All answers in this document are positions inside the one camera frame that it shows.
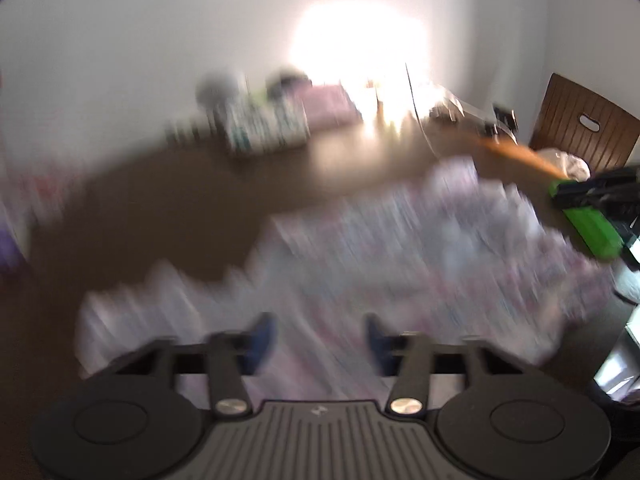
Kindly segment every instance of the chair backrest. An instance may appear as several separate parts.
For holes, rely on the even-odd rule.
[[[529,146],[579,156],[591,173],[623,166],[640,134],[640,120],[604,97],[553,74]]]

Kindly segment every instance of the silver screw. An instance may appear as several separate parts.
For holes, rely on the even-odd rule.
[[[248,408],[242,399],[222,399],[216,402],[216,411],[222,415],[241,415]]]
[[[402,397],[391,401],[391,410],[401,415],[413,415],[422,409],[422,403],[418,399]]]

